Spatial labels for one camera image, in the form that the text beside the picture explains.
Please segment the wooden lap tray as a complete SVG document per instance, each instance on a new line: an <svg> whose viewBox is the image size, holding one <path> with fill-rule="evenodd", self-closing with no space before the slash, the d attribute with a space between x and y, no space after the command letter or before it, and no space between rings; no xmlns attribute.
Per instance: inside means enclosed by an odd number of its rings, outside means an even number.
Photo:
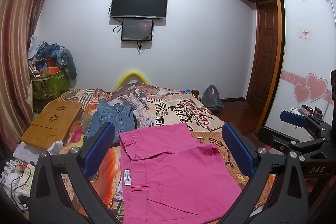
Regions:
<svg viewBox="0 0 336 224"><path fill-rule="evenodd" d="M47 149L56 141L64 141L81 111L82 103L50 102L31 122L21 137L22 142Z"/></svg>

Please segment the grey backpack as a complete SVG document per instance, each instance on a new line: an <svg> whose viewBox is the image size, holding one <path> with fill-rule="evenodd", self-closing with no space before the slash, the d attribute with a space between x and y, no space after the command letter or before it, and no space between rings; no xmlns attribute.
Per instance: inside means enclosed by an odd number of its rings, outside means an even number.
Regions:
<svg viewBox="0 0 336 224"><path fill-rule="evenodd" d="M219 92L215 85L210 85L202 96L202 103L211 112L216 112L224 108L223 102L220 99Z"/></svg>

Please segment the brown wooden door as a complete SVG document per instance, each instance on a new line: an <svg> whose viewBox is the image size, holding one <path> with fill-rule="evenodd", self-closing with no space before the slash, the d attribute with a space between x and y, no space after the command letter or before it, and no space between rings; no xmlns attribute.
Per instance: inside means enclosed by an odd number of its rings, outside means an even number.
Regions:
<svg viewBox="0 0 336 224"><path fill-rule="evenodd" d="M257 4L256 47L246 103L261 113L265 107L274 73L278 37L275 1Z"/></svg>

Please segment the wooden wardrobe with hearts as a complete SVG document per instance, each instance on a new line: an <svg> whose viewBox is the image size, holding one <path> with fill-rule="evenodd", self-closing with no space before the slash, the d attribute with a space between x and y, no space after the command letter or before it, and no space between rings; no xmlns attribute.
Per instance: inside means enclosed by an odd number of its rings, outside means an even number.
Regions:
<svg viewBox="0 0 336 224"><path fill-rule="evenodd" d="M335 69L335 0L275 1L278 37L274 73L259 126L268 126L300 141L313 137L280 119L284 110L333 119L330 72Z"/></svg>

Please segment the printed newspaper-pattern bedspread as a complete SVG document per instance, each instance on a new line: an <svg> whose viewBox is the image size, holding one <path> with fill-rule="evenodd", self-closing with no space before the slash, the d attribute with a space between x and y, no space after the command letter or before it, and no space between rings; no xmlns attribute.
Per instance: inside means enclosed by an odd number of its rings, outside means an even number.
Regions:
<svg viewBox="0 0 336 224"><path fill-rule="evenodd" d="M60 151L67 153L73 147L83 145L90 129L98 130L95 122L107 120L104 113L96 115L100 102L109 106L130 106L137 128L168 126L184 123L201 146L212 144L222 157L229 189L241 192L249 178L244 175L222 138L224 121L215 116L193 95L143 83L124 85L113 92L101 89L74 89L63 93L57 101L60 110L66 102L82 104L82 111L74 119L69 136ZM121 147L114 144L102 160L92 186L110 212L120 223L124 222L126 206L122 192Z"/></svg>

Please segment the striped pink curtain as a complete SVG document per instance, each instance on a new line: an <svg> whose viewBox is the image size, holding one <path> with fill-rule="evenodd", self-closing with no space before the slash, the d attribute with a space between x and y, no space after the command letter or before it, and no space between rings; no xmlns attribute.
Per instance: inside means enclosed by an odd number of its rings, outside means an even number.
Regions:
<svg viewBox="0 0 336 224"><path fill-rule="evenodd" d="M33 119L28 51L45 0L1 0L1 156Z"/></svg>

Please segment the yellow foam tube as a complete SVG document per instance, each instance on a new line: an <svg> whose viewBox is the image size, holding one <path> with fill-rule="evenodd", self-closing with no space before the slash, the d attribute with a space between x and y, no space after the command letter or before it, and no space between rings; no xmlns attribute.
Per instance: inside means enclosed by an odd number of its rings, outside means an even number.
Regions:
<svg viewBox="0 0 336 224"><path fill-rule="evenodd" d="M123 85L127 84L130 80L139 80L139 82L143 84L149 84L149 81L146 79L146 77L140 73L139 71L128 71L126 72L118 81L118 83L115 86L115 89L118 89L122 87Z"/></svg>

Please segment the pile of clothes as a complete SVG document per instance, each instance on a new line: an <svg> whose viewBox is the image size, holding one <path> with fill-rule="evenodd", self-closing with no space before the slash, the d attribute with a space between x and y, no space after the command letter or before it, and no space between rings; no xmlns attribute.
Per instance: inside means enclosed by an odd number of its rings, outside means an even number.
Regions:
<svg viewBox="0 0 336 224"><path fill-rule="evenodd" d="M27 53L29 64L38 71L47 67L47 61L52 60L52 67L63 69L67 76L75 80L77 71L72 54L64 46L57 43L50 44L40 40L37 36L31 38L29 51Z"/></svg>

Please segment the black wall television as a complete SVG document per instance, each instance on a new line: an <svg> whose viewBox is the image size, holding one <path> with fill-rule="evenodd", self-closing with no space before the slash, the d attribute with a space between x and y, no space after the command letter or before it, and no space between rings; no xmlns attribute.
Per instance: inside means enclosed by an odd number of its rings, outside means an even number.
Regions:
<svg viewBox="0 0 336 224"><path fill-rule="evenodd" d="M165 19L168 0L112 0L111 18Z"/></svg>

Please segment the small black wall monitor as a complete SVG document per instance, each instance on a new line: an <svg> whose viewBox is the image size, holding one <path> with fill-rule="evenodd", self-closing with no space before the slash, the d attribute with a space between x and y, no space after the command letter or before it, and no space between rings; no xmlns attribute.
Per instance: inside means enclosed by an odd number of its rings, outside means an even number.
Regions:
<svg viewBox="0 0 336 224"><path fill-rule="evenodd" d="M129 18L124 19L121 30L122 41L147 42L152 41L153 20Z"/></svg>

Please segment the folded blue jeans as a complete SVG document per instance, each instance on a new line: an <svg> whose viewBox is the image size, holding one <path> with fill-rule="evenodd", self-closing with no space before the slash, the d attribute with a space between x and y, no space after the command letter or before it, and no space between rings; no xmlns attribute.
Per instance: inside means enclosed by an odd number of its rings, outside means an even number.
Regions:
<svg viewBox="0 0 336 224"><path fill-rule="evenodd" d="M92 115L90 125L85 134L85 140L96 135L105 122L114 125L115 135L113 144L119 144L119 134L136 129L136 117L131 106L124 106L119 103L110 106L106 101L100 101L98 108Z"/></svg>

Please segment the pink pants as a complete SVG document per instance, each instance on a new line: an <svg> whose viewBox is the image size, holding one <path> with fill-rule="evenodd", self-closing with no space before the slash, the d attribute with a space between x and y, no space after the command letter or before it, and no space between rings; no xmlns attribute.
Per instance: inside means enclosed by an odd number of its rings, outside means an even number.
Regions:
<svg viewBox="0 0 336 224"><path fill-rule="evenodd" d="M241 189L214 144L184 123L119 135L124 223L207 223L221 218Z"/></svg>

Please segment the green storage bag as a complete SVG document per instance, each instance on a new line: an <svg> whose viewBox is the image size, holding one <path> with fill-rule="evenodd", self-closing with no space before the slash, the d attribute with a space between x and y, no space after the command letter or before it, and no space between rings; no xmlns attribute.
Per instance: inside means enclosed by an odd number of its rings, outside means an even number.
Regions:
<svg viewBox="0 0 336 224"><path fill-rule="evenodd" d="M51 101L69 91L70 85L66 73L61 70L52 75L36 77L33 83L33 111L40 113Z"/></svg>

